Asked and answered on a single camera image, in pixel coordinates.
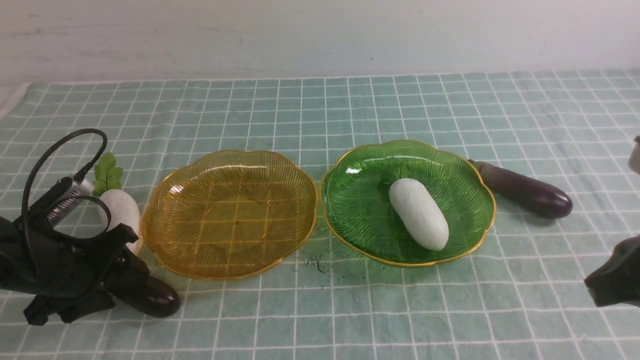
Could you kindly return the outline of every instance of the yellow plate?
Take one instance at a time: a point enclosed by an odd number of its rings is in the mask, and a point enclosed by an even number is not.
[[[271,151],[214,152],[155,189],[140,235],[170,271],[233,280],[292,254],[316,222],[316,186]]]

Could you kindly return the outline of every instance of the eggplant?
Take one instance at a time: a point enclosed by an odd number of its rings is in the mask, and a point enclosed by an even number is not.
[[[469,160],[491,191],[542,217],[559,219],[573,209],[573,202],[562,190],[551,184],[493,166],[483,161]]]
[[[125,304],[154,318],[174,315],[180,308],[178,293],[166,282],[146,276],[132,286],[119,286],[110,292]]]

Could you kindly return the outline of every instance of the purple eggplant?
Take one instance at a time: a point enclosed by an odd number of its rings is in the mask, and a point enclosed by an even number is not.
[[[573,202],[562,190],[516,172],[483,161],[469,160],[485,185],[521,207],[542,217],[558,219],[571,213]]]

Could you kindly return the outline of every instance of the black cable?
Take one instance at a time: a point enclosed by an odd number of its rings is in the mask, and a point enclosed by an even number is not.
[[[98,206],[100,206],[102,208],[102,210],[104,210],[104,213],[107,214],[107,226],[104,228],[104,230],[102,230],[102,232],[96,236],[100,236],[103,235],[104,233],[107,232],[107,229],[109,229],[109,225],[111,224],[111,211],[109,210],[109,207],[107,206],[107,204],[104,203],[104,201],[98,199],[97,197],[94,196],[89,196],[89,195],[73,195],[70,197],[64,197],[62,199],[60,199],[58,202],[55,202],[49,209],[47,209],[47,214],[52,212],[53,209],[55,209],[58,205],[62,204],[63,202],[69,200],[69,199],[81,199],[81,200],[88,200],[91,201],[93,203],[96,203]]]
[[[27,177],[27,183],[24,185],[24,192],[22,193],[22,207],[21,207],[22,208],[21,209],[22,210],[22,215],[21,215],[22,216],[22,239],[23,239],[22,249],[27,254],[29,258],[29,262],[31,263],[33,278],[38,277],[38,266],[36,265],[35,260],[33,259],[31,244],[29,243],[28,209],[29,209],[29,195],[31,194],[31,187],[33,186],[33,181],[35,180],[35,177],[38,174],[38,171],[40,170],[44,162],[47,161],[49,156],[51,156],[51,154],[53,154],[56,150],[58,150],[59,147],[61,147],[66,142],[68,142],[69,140],[77,136],[84,135],[84,134],[92,134],[92,133],[100,135],[100,137],[102,137],[102,145],[100,146],[98,153],[93,157],[93,159],[89,161],[89,163],[87,163],[85,166],[83,166],[82,169],[74,175],[75,181],[81,182],[82,180],[84,180],[85,175],[89,173],[93,165],[96,162],[98,162],[98,160],[102,156],[102,153],[107,148],[107,134],[105,134],[103,131],[100,131],[98,129],[91,129],[91,128],[80,129],[58,140],[50,148],[48,148],[47,151],[44,152],[44,154],[40,157],[40,159],[38,159],[38,161],[36,162],[36,165],[34,165],[33,169],[31,169],[31,172],[29,173],[29,177]]]

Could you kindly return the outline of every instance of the white radish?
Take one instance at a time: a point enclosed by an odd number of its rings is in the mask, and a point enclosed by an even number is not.
[[[107,230],[111,230],[118,224],[125,224],[131,227],[134,233],[138,235],[138,240],[134,243],[127,243],[127,247],[134,255],[138,255],[142,248],[142,239],[140,238],[140,209],[138,204],[128,193],[111,189],[105,191],[100,200],[109,208],[111,212],[111,223]],[[100,217],[103,224],[107,224],[107,214],[100,210]]]
[[[409,234],[425,249],[440,251],[449,240],[449,225],[427,188],[415,179],[391,184],[389,199]]]

